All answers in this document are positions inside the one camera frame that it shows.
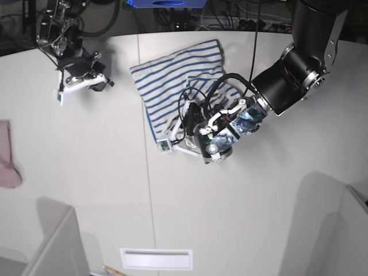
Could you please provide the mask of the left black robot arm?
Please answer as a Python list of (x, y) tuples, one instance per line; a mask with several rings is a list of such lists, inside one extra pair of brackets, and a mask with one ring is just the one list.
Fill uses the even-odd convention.
[[(252, 81), (236, 73), (225, 74), (201, 106), (190, 104), (185, 131), (206, 164), (225, 160), (232, 146), (242, 136), (256, 132), (268, 113), (281, 115), (324, 82), (351, 6), (352, 1), (296, 1), (293, 41), (271, 67)], [(242, 94), (228, 107), (217, 104), (211, 108), (212, 96), (228, 79), (240, 81), (253, 95)]]

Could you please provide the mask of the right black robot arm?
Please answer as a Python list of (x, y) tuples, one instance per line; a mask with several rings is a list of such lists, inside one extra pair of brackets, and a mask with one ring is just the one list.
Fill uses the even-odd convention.
[(87, 9), (90, 1), (48, 1), (39, 34), (36, 37), (38, 48), (56, 59), (59, 70), (59, 95), (73, 93), (88, 88), (102, 91), (114, 82), (105, 76), (106, 66), (98, 61), (101, 53), (87, 52), (83, 38), (99, 37), (111, 29), (120, 12), (120, 1), (114, 1), (110, 21), (97, 32), (81, 30), (77, 21)]

